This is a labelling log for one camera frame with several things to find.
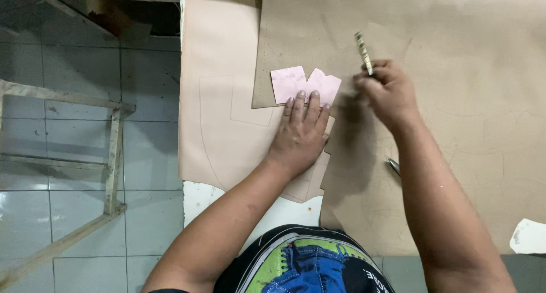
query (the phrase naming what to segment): scissor blade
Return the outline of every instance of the scissor blade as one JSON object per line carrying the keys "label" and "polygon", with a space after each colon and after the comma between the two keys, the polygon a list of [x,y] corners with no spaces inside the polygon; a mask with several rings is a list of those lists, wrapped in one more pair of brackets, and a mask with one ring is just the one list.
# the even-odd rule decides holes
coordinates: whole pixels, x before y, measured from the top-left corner
{"label": "scissor blade", "polygon": [[398,163],[396,163],[395,160],[389,158],[389,163],[390,165],[392,166],[392,169],[394,171],[396,171],[396,173],[398,174],[398,176],[400,176],[400,165]]}

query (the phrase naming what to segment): pink paper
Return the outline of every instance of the pink paper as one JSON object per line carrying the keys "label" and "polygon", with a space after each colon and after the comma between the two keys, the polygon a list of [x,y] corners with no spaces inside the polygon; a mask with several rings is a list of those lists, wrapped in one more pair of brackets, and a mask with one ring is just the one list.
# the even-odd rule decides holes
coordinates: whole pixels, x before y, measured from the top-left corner
{"label": "pink paper", "polygon": [[315,68],[309,80],[305,80],[304,67],[290,67],[271,71],[273,93],[277,104],[286,103],[288,98],[295,97],[300,90],[305,91],[305,103],[309,103],[309,95],[317,90],[320,93],[320,106],[331,105],[336,98],[341,79],[326,76],[322,70]]}

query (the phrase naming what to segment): tile floor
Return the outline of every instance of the tile floor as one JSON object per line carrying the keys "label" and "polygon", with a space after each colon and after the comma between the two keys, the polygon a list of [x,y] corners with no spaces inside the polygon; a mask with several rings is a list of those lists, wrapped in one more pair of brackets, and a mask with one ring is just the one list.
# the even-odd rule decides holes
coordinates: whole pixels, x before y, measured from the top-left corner
{"label": "tile floor", "polygon": [[[6,292],[139,292],[182,230],[177,177],[180,51],[155,38],[131,48],[45,3],[0,6],[0,78],[137,104],[125,124],[118,200],[128,210],[30,273]],[[109,111],[30,98],[7,98],[2,151],[104,161]],[[100,173],[0,161],[0,270],[99,216]],[[504,256],[520,292],[546,291],[546,259]],[[375,258],[396,292],[426,292],[417,257]]]}

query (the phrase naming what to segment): left hand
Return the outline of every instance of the left hand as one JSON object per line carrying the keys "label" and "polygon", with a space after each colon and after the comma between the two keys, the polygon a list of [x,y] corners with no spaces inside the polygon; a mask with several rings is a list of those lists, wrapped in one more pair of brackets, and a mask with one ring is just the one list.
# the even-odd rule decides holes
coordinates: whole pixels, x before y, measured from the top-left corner
{"label": "left hand", "polygon": [[296,99],[286,102],[273,143],[264,161],[277,165],[290,179],[308,170],[317,161],[324,149],[328,135],[324,134],[330,105],[320,108],[320,95],[313,91],[309,100],[309,110],[304,115],[305,92],[299,91]]}

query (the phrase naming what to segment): wooden stand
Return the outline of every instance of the wooden stand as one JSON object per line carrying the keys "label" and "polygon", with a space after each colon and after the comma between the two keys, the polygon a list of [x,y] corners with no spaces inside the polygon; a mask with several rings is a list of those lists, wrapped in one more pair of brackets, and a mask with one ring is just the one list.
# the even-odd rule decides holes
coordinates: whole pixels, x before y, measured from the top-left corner
{"label": "wooden stand", "polygon": [[51,89],[28,86],[0,80],[0,131],[2,131],[3,98],[5,95],[32,97],[44,100],[77,103],[81,105],[99,106],[112,109],[112,124],[110,129],[110,148],[108,151],[108,163],[83,162],[61,160],[44,157],[31,157],[26,155],[1,154],[0,160],[9,162],[32,163],[49,166],[72,167],[83,170],[106,171],[106,196],[104,198],[104,214],[89,223],[79,227],[63,238],[51,243],[39,250],[18,268],[8,271],[0,279],[0,291],[9,287],[21,279],[26,273],[38,267],[40,264],[60,255],[67,248],[82,240],[96,229],[99,229],[109,221],[124,213],[127,206],[116,204],[117,179],[119,167],[119,153],[122,145],[123,119],[127,114],[136,110],[135,105],[120,103],[77,95],[65,92],[56,92]]}

